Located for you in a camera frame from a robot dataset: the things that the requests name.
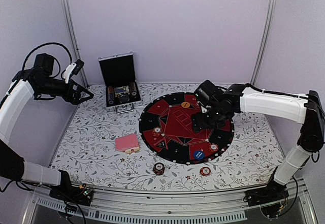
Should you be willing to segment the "red chips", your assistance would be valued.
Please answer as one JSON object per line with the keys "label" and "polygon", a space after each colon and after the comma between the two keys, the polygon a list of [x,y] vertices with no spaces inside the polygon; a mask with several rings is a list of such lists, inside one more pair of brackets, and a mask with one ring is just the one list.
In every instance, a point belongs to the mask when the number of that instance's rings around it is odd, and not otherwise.
{"label": "red chips", "polygon": [[152,130],[152,136],[153,136],[154,138],[159,137],[161,134],[162,134],[162,130],[161,130],[160,127],[155,127],[155,128]]}
{"label": "red chips", "polygon": [[216,153],[218,151],[219,147],[217,144],[210,144],[209,150],[213,153]]}

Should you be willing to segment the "orange big blind button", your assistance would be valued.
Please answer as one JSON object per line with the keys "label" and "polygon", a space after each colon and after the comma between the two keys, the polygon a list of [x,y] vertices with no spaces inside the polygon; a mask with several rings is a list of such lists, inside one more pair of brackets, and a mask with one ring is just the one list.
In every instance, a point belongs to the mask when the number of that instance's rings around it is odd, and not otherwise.
{"label": "orange big blind button", "polygon": [[189,102],[183,102],[183,103],[181,103],[181,107],[182,108],[189,108],[190,107],[190,103]]}

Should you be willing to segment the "blue small blind button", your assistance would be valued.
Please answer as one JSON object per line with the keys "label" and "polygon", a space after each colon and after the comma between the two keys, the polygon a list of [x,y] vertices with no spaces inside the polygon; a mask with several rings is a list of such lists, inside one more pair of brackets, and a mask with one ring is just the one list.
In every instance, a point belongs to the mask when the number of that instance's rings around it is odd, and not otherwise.
{"label": "blue small blind button", "polygon": [[202,160],[205,158],[205,153],[203,150],[196,150],[194,153],[193,153],[193,158],[195,160]]}

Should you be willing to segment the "orange red chip stack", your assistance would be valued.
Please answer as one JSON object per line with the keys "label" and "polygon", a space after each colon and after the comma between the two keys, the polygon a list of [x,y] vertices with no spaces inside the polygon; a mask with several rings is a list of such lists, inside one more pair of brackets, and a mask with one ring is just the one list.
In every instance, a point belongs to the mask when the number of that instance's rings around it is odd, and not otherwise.
{"label": "orange red chip stack", "polygon": [[200,169],[200,174],[202,176],[209,176],[211,174],[211,169],[209,167],[202,167]]}

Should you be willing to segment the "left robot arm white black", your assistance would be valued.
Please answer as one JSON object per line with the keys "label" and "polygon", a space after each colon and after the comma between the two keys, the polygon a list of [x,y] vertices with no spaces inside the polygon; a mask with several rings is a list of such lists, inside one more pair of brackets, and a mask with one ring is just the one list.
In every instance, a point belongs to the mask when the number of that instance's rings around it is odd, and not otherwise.
{"label": "left robot arm white black", "polygon": [[66,171],[27,162],[9,146],[13,127],[29,100],[42,100],[42,95],[46,95],[46,100],[61,97],[72,105],[79,105],[93,98],[93,93],[71,79],[83,68],[84,62],[79,59],[69,64],[62,78],[56,79],[52,76],[56,61],[55,57],[46,53],[36,55],[33,67],[16,74],[1,101],[1,177],[56,186],[56,193],[65,201],[70,201],[76,193]]}

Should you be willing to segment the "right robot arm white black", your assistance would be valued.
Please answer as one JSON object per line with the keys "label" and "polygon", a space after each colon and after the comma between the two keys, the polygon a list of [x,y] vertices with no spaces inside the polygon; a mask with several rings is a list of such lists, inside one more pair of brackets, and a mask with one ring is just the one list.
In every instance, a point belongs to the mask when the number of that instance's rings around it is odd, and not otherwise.
{"label": "right robot arm white black", "polygon": [[302,125],[296,146],[276,168],[269,186],[263,189],[263,198],[268,202],[282,194],[282,186],[324,145],[324,111],[316,91],[289,94],[258,89],[249,83],[232,84],[224,89],[206,80],[194,95],[201,108],[191,117],[196,133],[203,129],[221,128],[236,113],[271,115]]}

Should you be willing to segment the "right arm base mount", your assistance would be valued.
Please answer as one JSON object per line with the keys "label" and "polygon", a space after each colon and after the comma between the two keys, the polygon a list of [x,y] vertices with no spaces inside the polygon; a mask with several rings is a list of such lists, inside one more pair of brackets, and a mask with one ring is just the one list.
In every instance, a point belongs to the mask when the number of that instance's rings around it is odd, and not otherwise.
{"label": "right arm base mount", "polygon": [[262,187],[247,190],[243,202],[249,207],[260,206],[263,216],[272,219],[278,217],[287,206],[288,191],[285,188]]}

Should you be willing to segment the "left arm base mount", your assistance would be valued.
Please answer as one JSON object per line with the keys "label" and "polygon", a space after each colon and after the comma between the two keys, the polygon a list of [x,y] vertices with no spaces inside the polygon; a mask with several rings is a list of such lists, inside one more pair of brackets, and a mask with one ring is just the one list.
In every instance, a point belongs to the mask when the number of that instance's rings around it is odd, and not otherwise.
{"label": "left arm base mount", "polygon": [[90,206],[93,198],[93,188],[85,184],[80,186],[50,186],[49,196],[62,201]]}

